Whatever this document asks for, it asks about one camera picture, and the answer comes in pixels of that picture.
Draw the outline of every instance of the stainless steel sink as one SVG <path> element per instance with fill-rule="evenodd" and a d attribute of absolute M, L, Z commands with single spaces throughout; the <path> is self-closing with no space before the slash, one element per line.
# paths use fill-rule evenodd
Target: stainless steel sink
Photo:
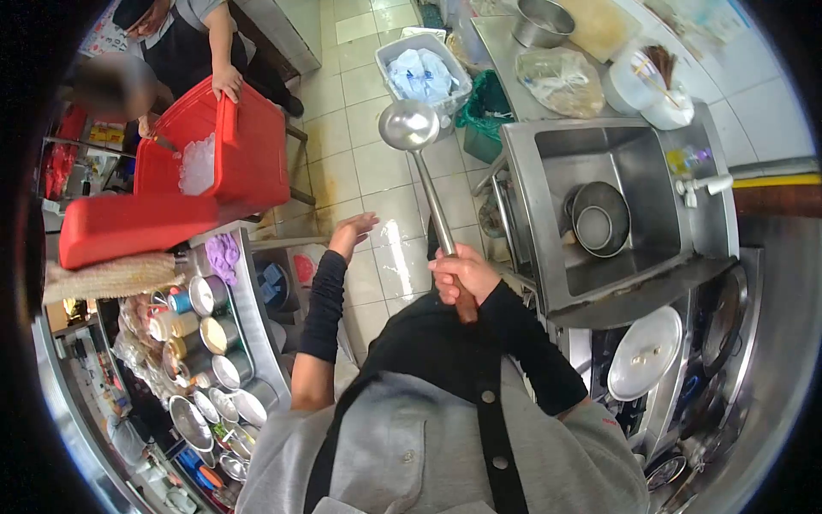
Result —
<path fill-rule="evenodd" d="M 668 173 L 666 149 L 689 143 L 710 146 L 714 154 L 714 162 L 704 166 L 697 178 L 727 173 L 707 107 L 699 107 L 698 113 L 702 117 L 691 127 L 670 132 L 657 131 L 641 118 L 542 120 L 503 126 L 510 181 L 502 171 L 497 185 L 509 184 L 502 200 L 513 232 L 513 254 L 524 264 L 520 267 L 530 269 L 529 278 L 538 286 L 544 313 L 562 314 L 597 303 L 601 308 L 604 299 L 636 289 L 651 278 L 672 275 L 677 279 L 677 273 L 696 266 L 698 273 L 686 273 L 686 278 L 694 279 L 725 266 L 706 265 L 704 259 L 727 260 L 738 255 L 732 194 L 703 194 L 697 209 L 687 209 L 676 194 L 676 179 Z M 566 198 L 575 186 L 592 181 L 611 184 L 628 204 L 630 236 L 615 257 L 595 257 L 579 244 L 562 244 L 562 235 L 571 229 L 564 210 Z M 630 315 L 641 314 L 643 309 L 649 312 L 651 297 L 637 297 L 645 304 L 633 308 Z M 573 326 L 599 328 L 617 320 L 594 319 L 601 315 L 602 309 L 591 310 L 581 322 L 577 317 L 579 324 Z"/>

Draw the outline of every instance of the ladle handle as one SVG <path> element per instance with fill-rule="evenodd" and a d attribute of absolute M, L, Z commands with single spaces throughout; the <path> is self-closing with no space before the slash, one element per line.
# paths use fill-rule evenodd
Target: ladle handle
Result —
<path fill-rule="evenodd" d="M 440 199 L 434 190 L 434 183 L 431 181 L 431 175 L 428 173 L 428 167 L 423 160 L 423 154 L 420 150 L 414 150 L 411 152 L 411 155 L 413 155 L 414 162 L 417 163 L 417 168 L 419 169 L 420 182 L 423 183 L 425 198 L 428 199 L 428 205 L 431 207 L 431 219 L 434 224 L 434 230 L 436 231 L 436 238 L 440 241 L 442 252 L 448 257 L 459 257 L 457 256 L 456 247 L 454 246 L 454 239 L 451 238 L 451 231 L 448 229 L 446 214 L 442 210 Z M 456 303 L 459 321 L 462 322 L 463 325 L 475 323 L 478 320 L 477 300 L 468 292 L 465 286 L 462 285 L 457 275 L 453 275 L 453 277 L 454 285 L 459 288 L 459 296 L 457 297 Z"/>

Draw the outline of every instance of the gray plastic bin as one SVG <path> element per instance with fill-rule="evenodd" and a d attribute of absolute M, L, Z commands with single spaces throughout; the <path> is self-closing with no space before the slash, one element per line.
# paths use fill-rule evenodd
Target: gray plastic bin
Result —
<path fill-rule="evenodd" d="M 471 77 L 463 69 L 462 65 L 454 54 L 431 34 L 416 34 L 403 39 L 397 39 L 387 45 L 378 48 L 374 53 L 376 65 L 380 68 L 382 73 L 382 80 L 386 84 L 391 98 L 394 100 L 401 100 L 403 96 L 394 87 L 394 83 L 388 78 L 388 65 L 394 61 L 399 55 L 408 49 L 427 49 L 439 55 L 442 62 L 448 68 L 451 75 L 459 82 L 459 85 L 451 91 L 450 96 L 435 104 L 432 104 L 436 113 L 440 116 L 440 136 L 437 140 L 448 137 L 454 131 L 454 118 L 457 111 L 462 109 L 468 97 L 471 95 Z"/>

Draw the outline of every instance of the hand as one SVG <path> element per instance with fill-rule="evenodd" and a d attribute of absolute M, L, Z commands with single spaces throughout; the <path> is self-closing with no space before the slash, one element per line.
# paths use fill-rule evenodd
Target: hand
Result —
<path fill-rule="evenodd" d="M 154 113 L 143 114 L 138 118 L 140 122 L 137 131 L 140 133 L 141 137 L 145 139 L 154 139 L 154 136 L 157 135 L 157 131 L 155 129 L 155 123 L 159 116 Z"/>
<path fill-rule="evenodd" d="M 242 75 L 232 65 L 214 68 L 211 76 L 211 90 L 219 102 L 220 93 L 224 92 L 235 104 L 240 101 L 242 91 Z"/>
<path fill-rule="evenodd" d="M 371 232 L 377 223 L 380 223 L 380 219 L 376 217 L 376 213 L 374 212 L 358 214 L 347 220 L 340 221 L 334 228 L 334 233 L 331 235 L 331 242 L 328 243 L 328 249 L 334 250 L 343 256 L 346 263 L 351 262 L 354 247 L 365 241 L 368 233 Z"/>
<path fill-rule="evenodd" d="M 454 285 L 453 275 L 457 275 L 477 305 L 482 305 L 502 278 L 473 248 L 462 243 L 454 246 L 458 257 L 445 257 L 442 248 L 438 248 L 436 260 L 428 263 L 428 269 L 434 272 L 434 285 L 440 291 L 440 299 L 447 305 L 456 303 L 459 288 Z"/>

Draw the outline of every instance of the button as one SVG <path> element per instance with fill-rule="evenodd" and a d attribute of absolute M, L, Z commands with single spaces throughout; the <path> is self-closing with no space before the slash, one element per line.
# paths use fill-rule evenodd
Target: button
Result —
<path fill-rule="evenodd" d="M 494 457 L 491 460 L 491 463 L 498 470 L 504 470 L 505 468 L 508 467 L 508 459 L 506 459 L 505 457 Z"/>

